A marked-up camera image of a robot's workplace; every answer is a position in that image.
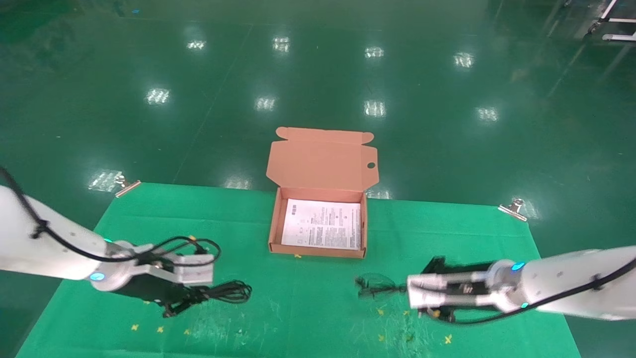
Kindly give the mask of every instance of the metal clip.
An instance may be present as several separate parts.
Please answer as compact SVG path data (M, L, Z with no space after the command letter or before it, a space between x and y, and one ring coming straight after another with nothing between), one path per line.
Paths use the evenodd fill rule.
M124 177L123 175L118 175L115 178L115 183L117 183L118 185L121 185L121 190L115 194L115 197L122 197L127 192L138 187L141 184L141 181L137 180L136 182L130 184L128 183L128 180L126 180L126 177Z
M526 222L528 221L528 218L524 217L523 215L519 213L519 210L521 210L522 206L523 206L523 200L516 198L516 199L513 199L513 202L508 207L499 205L499 210L503 211L504 213L514 218L517 218L523 222Z

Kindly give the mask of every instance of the paper manual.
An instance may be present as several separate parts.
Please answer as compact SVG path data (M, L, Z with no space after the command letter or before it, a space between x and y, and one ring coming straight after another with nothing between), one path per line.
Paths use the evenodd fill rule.
M360 250L360 204L289 199L281 243Z

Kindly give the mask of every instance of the black cable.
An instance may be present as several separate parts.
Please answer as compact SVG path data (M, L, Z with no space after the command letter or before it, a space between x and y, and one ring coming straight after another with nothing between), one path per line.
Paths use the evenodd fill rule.
M82 256L84 256L86 258L89 258L89 259L92 259L92 260L96 260L96 261L100 261L100 262L127 262L127 261L138 260L138 259L152 259L153 257L158 257L156 255L156 253L154 253L155 250L157 250L158 248L161 248L161 247L163 247L165 245L168 245L169 243L172 243L174 241L179 241L179 240L186 240L186 243L184 243L182 245L179 245L176 248L173 248L173 249L170 249L168 251L165 251L162 254L160 254L159 256L163 256L163 255L168 254L170 252L174 252L174 251L179 250L180 248L185 247L187 245L196 246L197 250L199 252L205 251L205 249L203 249L197 242L207 242L207 243L211 244L214 248L216 248L216 250L218 252L214 256L214 258L212 260L209 260L207 262L201 262L201 263L198 263L198 264L178 264L178 263L175 263L174 264L175 266L206 266L206 265L212 264L214 261L216 261L219 258L219 256L221 256L221 248L214 241L208 240L208 239L193 240L193 239L190 239L190 238L185 237L185 236L175 236L173 238L167 239L167 240L159 243L158 245L153 246L152 248L150 248L147 251L143 251L143 252L140 252L138 254L134 254L134 255L126 256L126 257L102 257L102 256L91 254L90 252L86 252L86 251L84 251L84 250L72 245L70 242L66 241L64 238L59 236L55 231L53 231L53 229L51 229L48 226L48 221L42 219L38 215L38 213L36 213L36 211L33 208L33 206L31 206L31 204L27 200L27 197L24 194L24 191L22 191L22 188L20 188L19 184L15 181L13 176L11 176L9 171L6 170L4 167L0 166L0 173L2 174L2 176L4 177L6 182L9 184L9 188L13 191L13 193L17 197L18 201L20 202L20 204L22 205L24 210L26 210L26 212L29 214L31 219L33 219L33 221L36 223L36 225L37 225L36 226L36 230L31 235L31 237L34 238L34 239L37 239L41 234L46 233L49 236L51 236L51 238L53 238L55 241L57 241L60 245L62 245L63 247L67 248L68 250L70 250L70 251L72 251L72 252L74 252L74 253L76 253L78 255L82 255Z
M227 303L245 303L252 296L252 287L243 281L232 280L204 291L206 297Z
M486 322L492 322L494 320L500 320L500 319L504 319L510 316L514 316L514 315L518 315L519 313L523 313L523 312L527 312L533 308L537 308L539 306L543 306L544 304L548 304L551 302L554 302L556 300L559 299L563 299L575 294L579 294L581 292L587 291L587 290L593 290L593 289L602 289L602 286L612 282L616 279L618 279L619 277L629 273L631 270L633 270L634 268L636 268L636 258L634 258L633 260L631 260L630 262L628 262L627 264L625 264L624 266L620 267L619 269L617 269L616 271L610 273L609 275L603 277L603 278L598 278L596 280L593 280L590 283L586 283L584 285L580 285L578 287L574 287L573 289L569 289L567 291L563 291L559 294L555 294L553 296L544 298L540 301L537 301L533 304L529 304L528 306L524 307L524 308L517 308L514 311L510 311L510 312L506 312L506 313L502 313L500 315L494 315L492 317L487 317L485 319L476 319L476 320L466 320L466 321L453 321L453 322L449 322L449 321L445 321L445 320L440 320L442 322L446 322L449 324L463 324L463 325L469 325L469 324L480 324L480 323L486 323Z

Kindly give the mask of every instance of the green epoxy floor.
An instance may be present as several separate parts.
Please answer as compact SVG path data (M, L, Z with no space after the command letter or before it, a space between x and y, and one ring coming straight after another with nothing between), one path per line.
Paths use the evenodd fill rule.
M600 35L634 29L582 41L601 2L560 3L2 0L0 163L93 227L112 198L87 189L101 169L274 190L276 127L371 131L371 196L522 197L543 256L633 245L636 57ZM57 284L0 273L0 357ZM636 352L633 322L568 322L584 358Z

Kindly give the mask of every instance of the blue indicator light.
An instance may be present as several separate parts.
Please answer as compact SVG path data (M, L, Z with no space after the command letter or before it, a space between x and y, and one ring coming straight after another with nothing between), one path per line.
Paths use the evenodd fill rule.
M90 275L90 279L93 280L93 281L101 281L101 280L103 280L105 278L106 278L106 275L104 275L101 272L96 272L96 273Z
M517 271L520 268L524 267L525 262L517 262L516 264L513 265L512 270L513 271Z

